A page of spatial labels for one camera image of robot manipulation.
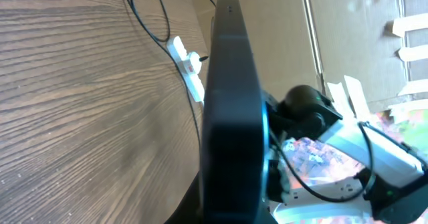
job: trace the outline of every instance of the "wooden table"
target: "wooden table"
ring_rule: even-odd
[[[206,55],[192,1],[163,1],[172,35]],[[165,36],[158,0],[136,7]],[[0,223],[175,210],[199,168],[195,127],[174,63],[124,0],[0,0],[0,75]]]

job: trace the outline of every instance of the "cardboard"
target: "cardboard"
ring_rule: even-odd
[[[279,100],[300,84],[332,97],[326,83],[344,82],[346,75],[361,82],[370,111],[379,112],[415,100],[414,95],[398,93],[407,82],[428,78],[428,60],[404,62],[398,56],[402,47],[428,44],[428,29],[408,31],[402,38],[387,28],[396,19],[428,13],[426,0],[240,3],[261,84]],[[198,13],[205,38],[213,13]]]

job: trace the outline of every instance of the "white plug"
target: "white plug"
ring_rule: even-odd
[[[205,95],[205,89],[199,79],[199,72],[201,71],[202,63],[199,61],[199,54],[187,51],[179,36],[176,36],[167,42],[167,48],[175,63],[179,67],[181,74],[185,79],[186,86],[188,87],[193,99],[196,102],[202,102]]]

